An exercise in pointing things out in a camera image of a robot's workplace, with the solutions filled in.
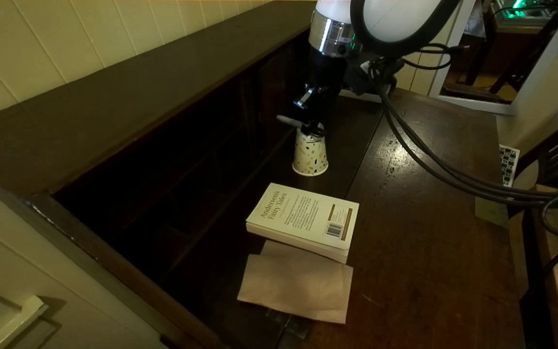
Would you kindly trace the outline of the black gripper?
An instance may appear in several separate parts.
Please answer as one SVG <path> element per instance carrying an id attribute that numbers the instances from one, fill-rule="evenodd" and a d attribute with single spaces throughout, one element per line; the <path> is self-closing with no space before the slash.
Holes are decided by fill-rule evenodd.
<path id="1" fill-rule="evenodd" d="M 305 136 L 324 136 L 324 118 L 334 107 L 347 72 L 347 60 L 309 50 L 307 79 L 299 83 L 278 112 L 278 120 Z"/>

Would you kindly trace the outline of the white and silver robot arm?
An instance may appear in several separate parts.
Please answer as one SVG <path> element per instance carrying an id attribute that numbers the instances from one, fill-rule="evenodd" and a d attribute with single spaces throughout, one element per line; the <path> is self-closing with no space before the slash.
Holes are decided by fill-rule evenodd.
<path id="1" fill-rule="evenodd" d="M 406 56 L 435 44 L 462 0 L 316 0 L 309 79 L 278 118 L 320 134 L 342 89 L 392 89 Z"/>

